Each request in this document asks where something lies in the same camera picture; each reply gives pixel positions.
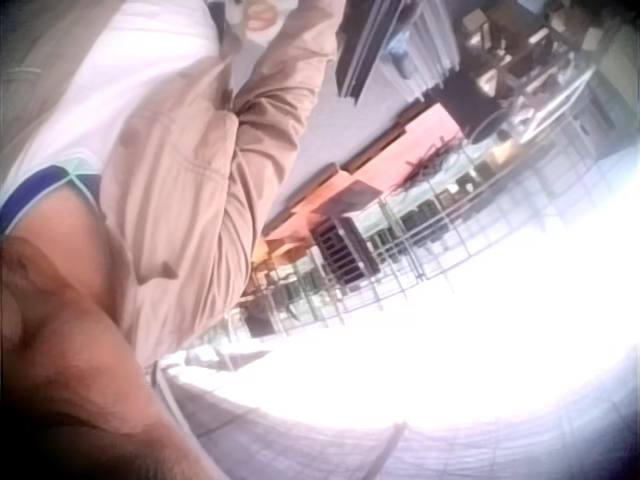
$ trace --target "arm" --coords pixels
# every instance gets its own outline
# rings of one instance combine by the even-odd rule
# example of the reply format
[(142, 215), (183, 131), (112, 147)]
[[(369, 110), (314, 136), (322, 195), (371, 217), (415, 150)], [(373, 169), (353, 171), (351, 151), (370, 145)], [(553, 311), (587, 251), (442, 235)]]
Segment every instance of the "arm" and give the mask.
[(114, 250), (131, 259), (119, 322), (144, 365), (210, 328), (238, 301), (335, 54), (343, 6), (300, 0), (233, 112), (212, 105), (208, 86), (220, 78), (204, 63), (176, 78), (121, 135), (101, 207), (124, 247)]
[(326, 65), (336, 53), (344, 3), (300, 0), (236, 97), (238, 134), (216, 246), (216, 282), (230, 287), (217, 295), (226, 308), (246, 285), (252, 251), (296, 159)]

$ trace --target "bare skin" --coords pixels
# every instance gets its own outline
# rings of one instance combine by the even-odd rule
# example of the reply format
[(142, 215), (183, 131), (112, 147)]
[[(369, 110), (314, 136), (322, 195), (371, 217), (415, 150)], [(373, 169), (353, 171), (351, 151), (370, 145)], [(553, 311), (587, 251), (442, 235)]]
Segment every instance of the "bare skin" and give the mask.
[(4, 240), (2, 400), (36, 425), (40, 447), (64, 471), (153, 452), (176, 466), (175, 478), (216, 478), (106, 313), (108, 255), (96, 217), (60, 189)]

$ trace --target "jacket sleeve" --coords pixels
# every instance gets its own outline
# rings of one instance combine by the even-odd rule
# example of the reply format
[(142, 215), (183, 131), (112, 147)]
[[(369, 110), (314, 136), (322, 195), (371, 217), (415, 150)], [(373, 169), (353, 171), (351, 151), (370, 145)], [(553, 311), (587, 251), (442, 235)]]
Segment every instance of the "jacket sleeve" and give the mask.
[(316, 103), (345, 0), (300, 0), (238, 92), (238, 132), (216, 243), (216, 301), (225, 309), (248, 280), (251, 254), (273, 200), (295, 161)]
[(150, 97), (121, 134), (100, 197), (127, 282), (119, 326), (143, 365), (237, 303), (335, 54), (343, 6), (300, 0), (233, 111), (212, 104), (220, 78), (205, 61)]

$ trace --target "white shirt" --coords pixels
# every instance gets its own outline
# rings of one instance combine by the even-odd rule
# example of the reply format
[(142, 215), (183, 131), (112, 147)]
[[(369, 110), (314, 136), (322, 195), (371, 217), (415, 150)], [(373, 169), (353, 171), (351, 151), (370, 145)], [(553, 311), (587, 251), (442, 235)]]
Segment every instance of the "white shirt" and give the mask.
[(71, 175), (100, 173), (143, 97), (165, 78), (218, 51), (204, 0), (128, 0), (13, 165), (0, 191), (0, 207), (47, 166), (64, 166)]

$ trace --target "man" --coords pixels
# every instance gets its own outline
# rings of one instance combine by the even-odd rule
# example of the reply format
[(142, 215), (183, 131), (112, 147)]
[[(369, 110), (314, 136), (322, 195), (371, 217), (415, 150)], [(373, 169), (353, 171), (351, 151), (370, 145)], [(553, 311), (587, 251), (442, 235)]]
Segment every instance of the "man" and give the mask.
[[(216, 478), (141, 367), (244, 289), (343, 1), (300, 0), (235, 97), (238, 36), (219, 42), (202, 0), (23, 2), (3, 19), (3, 425), (21, 469)], [(19, 461), (25, 445), (41, 461)]]

